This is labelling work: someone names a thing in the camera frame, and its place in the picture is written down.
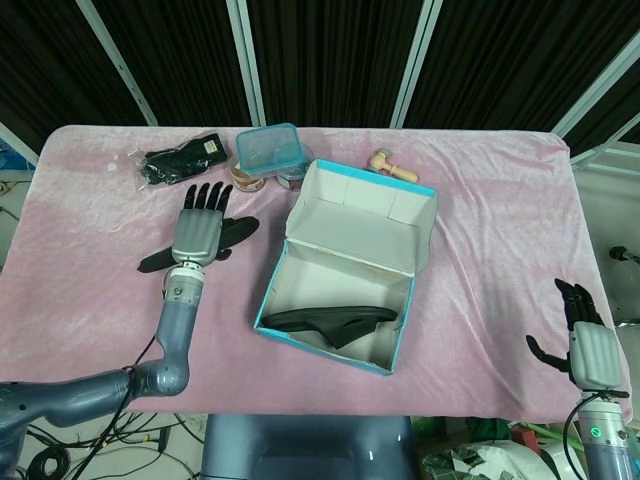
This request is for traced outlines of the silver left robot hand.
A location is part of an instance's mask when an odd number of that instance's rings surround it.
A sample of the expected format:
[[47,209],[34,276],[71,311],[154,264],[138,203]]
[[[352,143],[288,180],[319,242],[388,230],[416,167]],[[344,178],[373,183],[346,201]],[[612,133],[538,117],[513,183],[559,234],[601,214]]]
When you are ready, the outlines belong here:
[[211,186],[192,184],[185,195],[171,246],[178,263],[206,267],[214,260],[224,261],[230,248],[221,248],[223,220],[233,186],[222,181]]

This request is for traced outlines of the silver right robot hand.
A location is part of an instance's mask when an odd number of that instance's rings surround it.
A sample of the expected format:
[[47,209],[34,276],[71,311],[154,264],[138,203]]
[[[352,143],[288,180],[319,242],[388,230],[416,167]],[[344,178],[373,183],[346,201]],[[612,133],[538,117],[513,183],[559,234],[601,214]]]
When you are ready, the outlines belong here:
[[619,342],[605,325],[592,295],[582,285],[560,278],[554,285],[561,294],[568,335],[563,357],[543,350],[532,335],[526,335],[528,350],[542,364],[563,374],[586,398],[628,399],[623,389]]

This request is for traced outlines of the black shoe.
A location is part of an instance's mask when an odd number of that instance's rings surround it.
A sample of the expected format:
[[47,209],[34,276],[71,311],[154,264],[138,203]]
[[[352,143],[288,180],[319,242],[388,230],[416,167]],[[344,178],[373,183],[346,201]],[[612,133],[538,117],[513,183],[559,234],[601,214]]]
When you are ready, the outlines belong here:
[[265,328],[285,333],[315,331],[335,349],[374,333],[378,323],[394,322],[398,313],[379,306],[340,306],[288,310],[262,318]]
[[[233,246],[247,240],[258,230],[259,226],[259,220],[252,216],[224,219],[219,240],[219,251],[215,259],[224,260],[224,251],[229,251]],[[173,258],[171,247],[167,247],[143,258],[137,267],[137,271],[153,273],[171,268],[177,264],[178,262]]]

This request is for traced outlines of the teal cardboard shoe box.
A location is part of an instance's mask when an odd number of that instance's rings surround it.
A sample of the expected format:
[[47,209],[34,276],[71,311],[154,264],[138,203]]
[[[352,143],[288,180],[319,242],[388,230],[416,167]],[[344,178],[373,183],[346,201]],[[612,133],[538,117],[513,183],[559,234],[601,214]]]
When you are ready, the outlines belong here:
[[[437,211],[438,194],[431,187],[314,161],[287,218],[254,329],[356,368],[392,374],[416,280],[429,261]],[[340,306],[386,307],[398,316],[340,349],[315,331],[285,333],[261,323],[272,313]]]

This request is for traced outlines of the amber jar with red label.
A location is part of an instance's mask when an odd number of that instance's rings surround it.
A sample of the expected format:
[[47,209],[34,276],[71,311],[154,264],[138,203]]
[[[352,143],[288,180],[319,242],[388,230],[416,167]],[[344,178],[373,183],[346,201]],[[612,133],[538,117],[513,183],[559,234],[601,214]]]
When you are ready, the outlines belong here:
[[254,178],[241,170],[236,160],[229,161],[228,169],[232,183],[241,192],[254,193],[262,189],[266,184],[265,178]]

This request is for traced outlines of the black socks in plastic bag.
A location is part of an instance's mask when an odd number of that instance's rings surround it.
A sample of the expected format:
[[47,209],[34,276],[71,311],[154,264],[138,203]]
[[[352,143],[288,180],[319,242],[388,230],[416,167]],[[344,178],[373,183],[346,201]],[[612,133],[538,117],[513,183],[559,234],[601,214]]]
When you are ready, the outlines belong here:
[[229,160],[220,135],[205,131],[159,150],[135,148],[128,153],[139,190],[172,186],[208,173]]

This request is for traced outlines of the clear jar with red label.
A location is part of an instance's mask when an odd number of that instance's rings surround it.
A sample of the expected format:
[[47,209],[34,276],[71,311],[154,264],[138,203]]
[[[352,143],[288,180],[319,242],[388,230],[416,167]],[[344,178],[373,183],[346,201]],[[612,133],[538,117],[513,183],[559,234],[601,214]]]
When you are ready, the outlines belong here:
[[301,164],[285,169],[276,175],[276,180],[281,187],[291,191],[299,191],[301,189],[309,166],[314,160],[314,154],[311,150],[304,149],[303,158],[304,161]]

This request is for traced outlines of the clear container with teal lid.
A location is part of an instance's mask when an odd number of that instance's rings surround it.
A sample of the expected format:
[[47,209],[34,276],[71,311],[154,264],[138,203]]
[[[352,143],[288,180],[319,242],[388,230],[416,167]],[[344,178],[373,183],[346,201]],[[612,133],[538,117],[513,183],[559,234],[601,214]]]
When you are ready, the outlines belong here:
[[302,164],[297,127],[281,123],[254,128],[236,136],[239,169],[250,177],[262,178]]

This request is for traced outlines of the pink velvet tablecloth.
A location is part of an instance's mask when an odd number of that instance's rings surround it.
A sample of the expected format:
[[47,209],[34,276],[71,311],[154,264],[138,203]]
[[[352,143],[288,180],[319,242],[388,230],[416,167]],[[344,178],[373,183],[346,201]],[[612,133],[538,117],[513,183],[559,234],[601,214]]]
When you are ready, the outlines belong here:
[[[55,382],[118,369],[149,345],[184,185],[139,190],[133,150],[171,147],[196,127],[72,125],[47,139],[0,272],[0,382]],[[211,265],[190,348],[191,378],[141,411],[446,415],[556,421],[578,400],[525,338],[568,348],[562,278],[611,313],[564,142],[518,131],[304,128],[320,157],[361,167],[379,147],[436,189],[426,271],[395,372],[381,376],[257,333],[252,323],[295,194],[232,195],[257,233]]]

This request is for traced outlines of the green and white bags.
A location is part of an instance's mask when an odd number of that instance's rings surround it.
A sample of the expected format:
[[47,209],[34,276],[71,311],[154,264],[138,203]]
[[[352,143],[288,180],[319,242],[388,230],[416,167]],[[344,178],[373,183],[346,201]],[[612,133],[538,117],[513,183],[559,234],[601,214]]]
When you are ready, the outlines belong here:
[[589,480],[577,428],[499,418],[413,417],[420,480]]

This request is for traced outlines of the black curtain panel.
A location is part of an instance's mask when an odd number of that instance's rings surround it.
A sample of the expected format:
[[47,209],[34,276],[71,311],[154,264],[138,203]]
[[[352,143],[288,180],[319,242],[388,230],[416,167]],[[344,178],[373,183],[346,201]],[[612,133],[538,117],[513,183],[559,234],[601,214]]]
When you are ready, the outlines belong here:
[[92,0],[161,126],[249,126],[226,0]]
[[423,0],[247,0],[266,120],[386,128]]
[[0,0],[0,123],[38,153],[67,125],[146,121],[75,0]]
[[407,128],[550,132],[640,32],[640,0],[443,0]]

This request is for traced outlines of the wooden toy mallet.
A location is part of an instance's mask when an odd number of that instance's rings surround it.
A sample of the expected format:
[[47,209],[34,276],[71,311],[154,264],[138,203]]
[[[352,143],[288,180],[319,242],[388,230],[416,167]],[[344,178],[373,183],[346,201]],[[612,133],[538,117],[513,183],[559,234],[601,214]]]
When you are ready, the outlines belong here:
[[392,164],[390,162],[390,157],[391,153],[388,150],[384,148],[377,149],[370,157],[368,166],[372,171],[383,175],[388,175],[412,184],[416,184],[418,182],[418,175],[416,172],[403,168],[397,164]]

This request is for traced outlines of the blue-grey robot torso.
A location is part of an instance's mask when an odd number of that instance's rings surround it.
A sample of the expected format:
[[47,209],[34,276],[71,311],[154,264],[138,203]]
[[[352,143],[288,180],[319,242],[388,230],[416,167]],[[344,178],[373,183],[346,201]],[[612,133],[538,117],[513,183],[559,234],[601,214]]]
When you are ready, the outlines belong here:
[[419,480],[405,416],[212,414],[201,480]]

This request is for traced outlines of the white metal frame post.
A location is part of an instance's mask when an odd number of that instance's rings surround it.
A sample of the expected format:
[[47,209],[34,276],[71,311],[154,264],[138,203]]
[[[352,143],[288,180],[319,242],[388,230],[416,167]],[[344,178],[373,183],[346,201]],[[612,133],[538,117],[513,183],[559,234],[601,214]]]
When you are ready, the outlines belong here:
[[236,56],[253,127],[267,125],[247,0],[226,0]]
[[0,140],[24,158],[30,165],[34,167],[37,166],[39,155],[1,121]]
[[75,0],[84,19],[111,61],[148,126],[158,120],[92,0]]
[[580,168],[616,142],[640,144],[640,53],[614,59],[552,128]]
[[423,0],[403,70],[389,127],[402,129],[444,0]]

